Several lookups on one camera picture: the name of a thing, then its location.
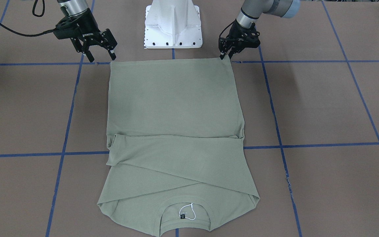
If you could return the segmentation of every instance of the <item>cable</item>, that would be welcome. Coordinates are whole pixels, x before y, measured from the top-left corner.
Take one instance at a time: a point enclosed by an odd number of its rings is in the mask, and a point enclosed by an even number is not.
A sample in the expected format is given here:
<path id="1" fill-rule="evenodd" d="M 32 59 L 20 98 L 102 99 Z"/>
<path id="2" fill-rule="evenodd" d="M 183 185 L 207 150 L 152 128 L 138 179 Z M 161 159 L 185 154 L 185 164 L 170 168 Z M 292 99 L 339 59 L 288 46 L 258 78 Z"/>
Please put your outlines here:
<path id="1" fill-rule="evenodd" d="M 223 31 L 220 33 L 220 35 L 218 35 L 218 37 L 220 38 L 221 35 L 223 34 L 223 32 L 224 32 L 227 28 L 229 28 L 229 26 L 231 26 L 232 24 L 233 24 L 233 21 L 232 21 L 228 26 L 226 26 L 226 28 L 223 29 Z"/>
<path id="2" fill-rule="evenodd" d="M 42 14 L 40 14 L 40 15 L 36 15 L 36 13 L 35 13 L 35 10 L 36 10 L 36 5 L 38 4 L 38 1 L 39 0 L 35 0 L 35 3 L 33 4 L 33 9 L 32 9 L 32 14 L 34 15 L 34 16 L 37 16 L 37 17 L 42 17 L 44 14 L 45 14 L 45 0 L 42 0 Z"/>
<path id="3" fill-rule="evenodd" d="M 45 35 L 45 34 L 48 34 L 48 33 L 53 33 L 55 29 L 52 29 L 52 30 L 47 30 L 47 31 L 44 31 L 42 33 L 39 33 L 39 34 L 35 34 L 35 35 L 26 35 L 26 34 L 22 34 L 22 33 L 18 33 L 17 31 L 14 31 L 8 27 L 6 27 L 5 25 L 3 25 L 1 22 L 0 22 L 0 26 L 2 26 L 4 29 L 12 32 L 12 33 L 15 33 L 16 35 L 19 35 L 19 36 L 25 36 L 25 37 L 36 37 L 36 36 L 42 36 L 42 35 Z"/>

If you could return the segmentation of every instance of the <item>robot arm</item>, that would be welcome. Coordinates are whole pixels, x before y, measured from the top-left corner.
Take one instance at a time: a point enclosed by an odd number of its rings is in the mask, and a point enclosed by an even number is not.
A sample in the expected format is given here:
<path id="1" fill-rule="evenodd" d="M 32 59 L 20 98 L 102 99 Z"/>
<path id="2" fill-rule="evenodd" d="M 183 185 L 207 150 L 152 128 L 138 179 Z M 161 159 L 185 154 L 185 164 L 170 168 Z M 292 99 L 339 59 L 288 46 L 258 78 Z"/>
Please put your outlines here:
<path id="1" fill-rule="evenodd" d="M 99 30 L 86 0 L 57 0 L 57 2 L 65 15 L 55 26 L 54 35 L 57 39 L 69 38 L 75 50 L 85 54 L 90 62 L 94 61 L 89 51 L 92 45 L 105 48 L 112 60 L 116 58 L 113 51 L 117 45 L 115 38 L 109 29 L 103 32 Z"/>
<path id="2" fill-rule="evenodd" d="M 220 33 L 220 58 L 223 59 L 229 50 L 229 58 L 232 58 L 233 54 L 240 53 L 244 48 L 260 45 L 260 33 L 255 28 L 255 22 L 262 13 L 291 18 L 298 12 L 299 6 L 299 0 L 245 0 L 238 17 Z M 221 35 L 230 26 L 228 36 L 223 38 Z"/>

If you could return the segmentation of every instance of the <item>green t-shirt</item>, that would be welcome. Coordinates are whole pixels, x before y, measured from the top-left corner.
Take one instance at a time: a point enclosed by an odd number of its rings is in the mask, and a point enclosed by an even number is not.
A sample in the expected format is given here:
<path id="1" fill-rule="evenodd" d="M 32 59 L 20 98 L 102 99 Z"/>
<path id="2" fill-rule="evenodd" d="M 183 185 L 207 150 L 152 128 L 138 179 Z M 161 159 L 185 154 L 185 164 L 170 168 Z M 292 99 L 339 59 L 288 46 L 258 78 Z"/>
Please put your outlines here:
<path id="1" fill-rule="evenodd" d="M 228 57 L 112 62 L 102 213 L 160 236 L 254 209 L 243 128 Z"/>

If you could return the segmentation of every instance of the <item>table surface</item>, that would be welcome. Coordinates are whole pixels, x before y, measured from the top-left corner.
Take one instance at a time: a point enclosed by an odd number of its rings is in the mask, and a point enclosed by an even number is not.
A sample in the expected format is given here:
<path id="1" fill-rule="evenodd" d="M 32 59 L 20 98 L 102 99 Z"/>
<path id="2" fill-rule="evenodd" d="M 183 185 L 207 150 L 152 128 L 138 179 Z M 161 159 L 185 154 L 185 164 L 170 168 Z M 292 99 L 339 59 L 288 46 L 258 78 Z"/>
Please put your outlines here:
<path id="1" fill-rule="evenodd" d="M 116 61 L 218 57 L 218 35 L 242 2 L 194 0 L 203 47 L 150 50 L 150 0 L 88 0 L 118 41 Z M 32 34 L 63 16 L 55 1 L 43 18 L 32 6 L 1 0 L 0 19 Z M 260 48 L 232 66 L 261 200 L 212 232 L 164 236 L 379 236 L 379 3 L 301 2 L 294 18 L 264 14 L 257 29 Z M 0 27 L 0 237 L 147 236 L 96 206 L 109 171 L 110 57 L 91 50 L 96 63 L 68 39 Z"/>

